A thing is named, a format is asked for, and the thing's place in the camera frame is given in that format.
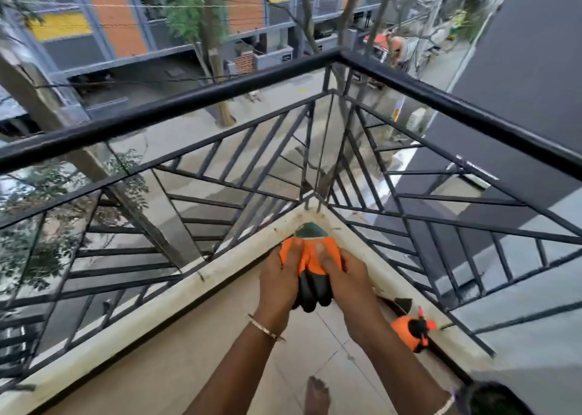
hand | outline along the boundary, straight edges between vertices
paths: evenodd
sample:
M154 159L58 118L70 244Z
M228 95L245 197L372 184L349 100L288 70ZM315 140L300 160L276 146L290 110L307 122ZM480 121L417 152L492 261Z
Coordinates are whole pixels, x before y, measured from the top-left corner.
M297 267L303 252L303 242L296 240L287 255L285 265L279 256L280 246L266 258L261 272L261 292L254 319L277 335L287 327L289 313L299 291Z
M319 264L329 275L333 298L343 312L350 337L365 349L376 334L389 327L376 301L366 264L340 248L342 271L323 244L316 243L316 252Z

gray wall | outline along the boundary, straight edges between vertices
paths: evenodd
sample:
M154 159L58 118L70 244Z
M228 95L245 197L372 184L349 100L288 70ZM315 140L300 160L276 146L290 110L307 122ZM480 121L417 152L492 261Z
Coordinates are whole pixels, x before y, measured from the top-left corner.
M582 75L582 33L574 28L582 18L582 7L575 4L577 1L505 0L453 94L581 151L582 124L578 118L582 99L578 95L578 80ZM435 117L426 138L497 176L542 207L554 205L580 186L559 171L445 116ZM408 169L434 169L445 165L443 159L436 159L433 153L420 149ZM424 192L432 181L430 176L402 177L397 190ZM483 196L503 197L493 188ZM409 201L405 208L414 213L446 215L422 201ZM528 208L472 205L458 219L519 227L535 214ZM395 221L382 222L401 227ZM418 237L427 242L422 225L417 224ZM456 266L462 262L460 248L453 230L447 228L440 227L438 231L452 258L449 262ZM469 232L467 238L473 254L491 244L485 233ZM423 247L434 256L430 243ZM437 257L430 257L429 262L433 261L439 264Z

balcony floor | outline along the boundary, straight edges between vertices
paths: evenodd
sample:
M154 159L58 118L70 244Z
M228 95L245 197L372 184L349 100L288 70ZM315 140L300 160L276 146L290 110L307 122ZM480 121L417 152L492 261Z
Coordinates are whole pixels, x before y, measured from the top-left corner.
M202 388L258 303L257 265L97 375L47 415L180 415ZM394 318L383 304L388 320ZM306 314L291 313L277 343L249 414L299 415L310 375L329 386L331 414L395 414L371 363L348 336L343 316L332 303ZM446 389L460 381L431 353L419 355Z

bare foot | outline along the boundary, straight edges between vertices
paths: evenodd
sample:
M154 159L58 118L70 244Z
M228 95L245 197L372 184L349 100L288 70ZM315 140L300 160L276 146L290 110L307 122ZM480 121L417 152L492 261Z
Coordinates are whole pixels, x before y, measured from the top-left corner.
M304 415L327 415L331 398L329 389L323 381L316 377L309 377L305 391Z

building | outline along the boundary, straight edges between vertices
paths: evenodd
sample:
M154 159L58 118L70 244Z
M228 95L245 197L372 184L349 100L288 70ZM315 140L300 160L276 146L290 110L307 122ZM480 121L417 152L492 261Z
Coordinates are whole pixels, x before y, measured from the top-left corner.
M225 73L264 69L311 53L292 19L302 18L301 0L269 1L273 5L268 5L267 0L222 0L220 6L227 7L224 15L230 34L221 46ZM313 0L320 51L337 44L334 19L341 14L345 2ZM73 120L110 115L200 85L199 79L204 75L192 46L171 35L161 0L30 3L42 16L42 23L33 22L28 30L15 15L8 15L9 22L15 37L28 47L49 82L62 86L58 91ZM379 3L380 0L359 0L356 16L367 14L369 18ZM183 82L171 89L160 89L157 94L150 90L150 95L140 92L135 84L129 89L117 85L115 91L111 83L102 88L98 85L98 81L107 80L145 81L144 75L152 81L178 77ZM87 81L89 86L81 85ZM67 88L71 83L78 91Z

